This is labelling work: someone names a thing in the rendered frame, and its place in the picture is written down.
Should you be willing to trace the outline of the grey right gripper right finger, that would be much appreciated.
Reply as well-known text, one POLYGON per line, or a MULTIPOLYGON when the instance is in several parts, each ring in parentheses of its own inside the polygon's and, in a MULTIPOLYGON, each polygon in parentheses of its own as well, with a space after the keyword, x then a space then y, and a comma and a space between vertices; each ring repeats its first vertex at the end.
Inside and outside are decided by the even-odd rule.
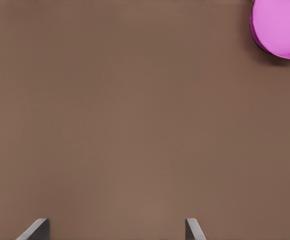
POLYGON ((207 240, 196 218, 185 219, 185 240, 207 240))

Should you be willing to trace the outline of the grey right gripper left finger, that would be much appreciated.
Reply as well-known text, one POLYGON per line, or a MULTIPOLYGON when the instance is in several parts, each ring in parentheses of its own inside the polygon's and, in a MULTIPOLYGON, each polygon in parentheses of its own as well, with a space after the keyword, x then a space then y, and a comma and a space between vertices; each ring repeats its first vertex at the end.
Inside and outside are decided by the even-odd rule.
POLYGON ((50 219, 37 219, 15 240, 50 240, 50 219))

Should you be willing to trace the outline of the pink round plate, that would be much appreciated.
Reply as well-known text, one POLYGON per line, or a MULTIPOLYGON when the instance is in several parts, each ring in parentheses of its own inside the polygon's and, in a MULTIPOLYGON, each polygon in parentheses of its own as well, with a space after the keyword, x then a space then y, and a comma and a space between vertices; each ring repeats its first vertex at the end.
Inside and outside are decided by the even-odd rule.
POLYGON ((249 25, 260 48, 290 60, 290 0, 254 0, 249 25))

